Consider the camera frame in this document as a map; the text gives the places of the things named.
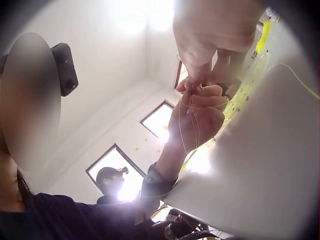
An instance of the white wall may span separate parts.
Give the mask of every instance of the white wall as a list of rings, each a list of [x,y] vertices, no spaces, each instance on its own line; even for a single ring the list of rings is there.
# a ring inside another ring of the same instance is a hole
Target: white wall
[[[162,151],[163,143],[140,121],[164,100],[175,105],[179,98],[177,93],[150,80],[128,87],[70,135],[45,168],[32,176],[33,190],[95,203],[101,193],[86,169],[114,143],[147,172],[158,160],[161,154],[158,150]]]
[[[144,6],[144,0],[56,0],[17,34],[35,32],[50,47],[60,42],[71,47],[79,86],[61,100],[58,143],[123,87],[144,77]]]
[[[173,89],[177,77],[178,49],[171,25],[162,30],[147,25],[147,74],[166,89]]]

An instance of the person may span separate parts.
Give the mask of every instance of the person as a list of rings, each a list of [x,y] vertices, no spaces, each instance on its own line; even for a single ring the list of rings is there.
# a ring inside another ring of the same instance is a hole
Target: person
[[[121,204],[84,204],[63,195],[33,194],[8,149],[3,123],[19,126],[24,132],[41,117],[36,111],[46,95],[38,91],[24,91],[17,86],[18,97],[11,104],[15,121],[7,121],[2,114],[0,125],[0,239],[126,239],[137,224],[149,219],[159,207],[159,197],[137,198]],[[195,118],[201,124],[199,144],[206,142],[220,129],[224,115],[213,107],[226,102],[219,86],[197,89],[192,95],[186,91],[172,111],[167,143],[153,165],[153,171],[167,182],[175,182],[187,154],[196,148]],[[192,113],[187,104],[193,100]]]
[[[176,90],[193,90],[201,83],[224,84],[233,96],[236,77],[253,44],[265,6],[256,0],[175,0],[173,32],[188,77]],[[212,58],[217,62],[212,69]]]
[[[118,194],[124,184],[124,173],[129,173],[127,167],[119,170],[112,167],[103,167],[99,170],[96,183],[103,193],[103,196],[98,198],[97,204],[121,203]]]

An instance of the navy shirt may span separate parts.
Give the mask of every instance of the navy shirt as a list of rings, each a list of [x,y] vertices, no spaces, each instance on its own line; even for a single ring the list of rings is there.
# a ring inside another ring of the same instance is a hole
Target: navy shirt
[[[132,203],[88,205],[62,195],[40,193],[25,212],[0,211],[0,239],[123,239],[134,229]]]

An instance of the finger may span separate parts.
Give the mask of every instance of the finger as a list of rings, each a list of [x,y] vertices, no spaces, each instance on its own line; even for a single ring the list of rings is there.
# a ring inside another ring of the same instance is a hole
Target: finger
[[[199,88],[195,91],[194,94],[200,95],[203,97],[211,97],[211,96],[221,96],[222,95],[222,87],[219,85],[212,85],[203,88]]]
[[[179,114],[181,116],[185,116],[187,114],[187,111],[189,110],[190,106],[190,99],[191,99],[191,92],[190,91],[185,91],[183,93],[182,98],[179,101]]]
[[[224,121],[224,114],[216,108],[198,108],[195,110],[195,116],[197,117],[199,127],[205,126],[205,129],[201,131],[202,142],[208,141],[214,137],[221,128]]]
[[[178,84],[178,86],[176,87],[176,90],[177,90],[178,92],[184,92],[184,91],[186,90],[186,88],[184,87],[185,82],[186,82],[186,79],[182,80],[182,81]]]
[[[186,87],[185,87],[185,84],[186,84],[186,81],[187,81],[188,77],[186,77],[184,80],[182,80],[178,86],[176,87],[176,90],[180,93],[183,93],[184,91],[186,91]],[[190,91],[197,91],[197,90],[200,90],[201,85],[199,85],[197,88],[193,89],[193,90],[190,90]]]
[[[199,95],[192,95],[192,107],[193,108],[217,108],[220,111],[223,111],[225,105],[227,104],[227,97],[221,96],[211,96],[203,97]]]
[[[189,90],[196,90],[198,86],[200,86],[200,84],[202,83],[203,78],[192,78],[190,76],[188,76],[186,78],[186,82],[184,84],[184,87]]]

